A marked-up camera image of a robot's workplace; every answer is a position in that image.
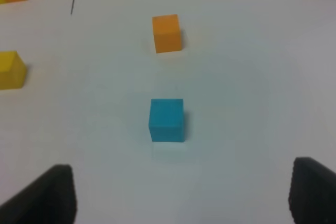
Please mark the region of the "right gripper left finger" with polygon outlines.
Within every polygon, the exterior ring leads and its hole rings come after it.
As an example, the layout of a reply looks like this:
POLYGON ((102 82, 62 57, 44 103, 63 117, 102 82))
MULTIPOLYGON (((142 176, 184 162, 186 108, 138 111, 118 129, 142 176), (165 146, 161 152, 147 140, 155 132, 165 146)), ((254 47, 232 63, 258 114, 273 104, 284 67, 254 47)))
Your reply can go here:
POLYGON ((55 165, 1 205, 1 223, 74 223, 77 199, 70 165, 55 165))

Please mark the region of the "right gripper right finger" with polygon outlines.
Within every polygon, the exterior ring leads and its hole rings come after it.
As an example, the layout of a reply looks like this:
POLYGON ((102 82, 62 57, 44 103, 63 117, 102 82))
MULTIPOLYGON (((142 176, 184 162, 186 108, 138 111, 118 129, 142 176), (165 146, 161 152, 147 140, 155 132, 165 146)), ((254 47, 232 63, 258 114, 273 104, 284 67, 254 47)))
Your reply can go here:
POLYGON ((297 157, 288 203, 294 223, 335 223, 335 172, 311 157, 297 157))

